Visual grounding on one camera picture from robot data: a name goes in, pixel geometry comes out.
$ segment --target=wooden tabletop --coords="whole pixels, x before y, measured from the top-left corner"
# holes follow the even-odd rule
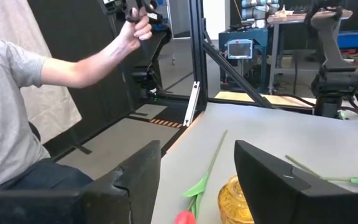
[[[334,15],[334,12],[317,12],[314,16],[329,16]],[[344,9],[342,11],[341,19],[348,19],[353,15],[352,11]],[[286,17],[278,17],[276,15],[271,15],[268,17],[267,22],[269,24],[291,24],[291,23],[299,23],[303,22],[305,19],[306,14],[295,14],[295,15],[288,15]]]
[[[272,95],[262,95],[266,97],[266,99],[271,102],[273,105],[278,106],[298,106],[298,107],[305,107],[310,108],[310,105],[307,105],[305,103],[300,102],[299,100],[292,98],[292,97],[286,97],[286,96],[272,96]],[[221,99],[221,100],[234,100],[234,101],[245,101],[245,102],[254,102],[251,97],[248,96],[247,93],[233,93],[228,91],[220,91],[216,96],[215,99]],[[314,98],[303,98],[306,101],[309,101],[310,103],[316,103],[316,99]]]

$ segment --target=man's hand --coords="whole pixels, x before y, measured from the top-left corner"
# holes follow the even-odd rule
[[[121,32],[119,34],[119,39],[123,41],[122,44],[127,45],[131,50],[135,50],[140,47],[140,40],[147,40],[152,36],[152,26],[149,24],[149,17],[147,17],[147,12],[143,7],[138,10],[132,9],[132,17],[140,17],[138,23],[125,22]]]

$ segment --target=gray floor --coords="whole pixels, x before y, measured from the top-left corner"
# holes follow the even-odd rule
[[[173,94],[190,95],[193,83],[193,66],[190,40],[174,40],[174,44],[166,45],[160,54],[160,69],[162,72],[163,87]],[[175,64],[172,65],[174,50]],[[283,59],[283,65],[290,63]],[[220,91],[219,66],[207,57],[208,64],[208,90],[209,97],[214,97]],[[314,76],[299,74],[296,94],[302,97],[313,97],[310,83]],[[282,75],[276,78],[282,93],[292,93],[293,75]],[[154,117],[163,107],[145,105],[139,112]],[[148,142],[158,139],[164,145],[178,130],[166,126],[123,119],[105,132],[96,136],[85,144],[92,150],[90,155],[75,150],[59,161],[61,164],[77,167],[92,178],[98,178],[116,167],[121,161],[135,153]]]

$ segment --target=gray t-shirt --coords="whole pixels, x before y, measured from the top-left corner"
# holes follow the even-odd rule
[[[46,57],[0,40],[0,184],[50,157],[32,134],[19,88],[41,86]]]

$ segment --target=person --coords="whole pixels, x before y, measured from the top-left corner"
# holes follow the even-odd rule
[[[30,129],[20,88],[83,88],[98,82],[138,49],[141,40],[151,38],[143,8],[139,16],[136,24],[126,22],[106,48],[79,62],[43,57],[0,40],[0,190],[79,189],[93,181],[51,160]]]

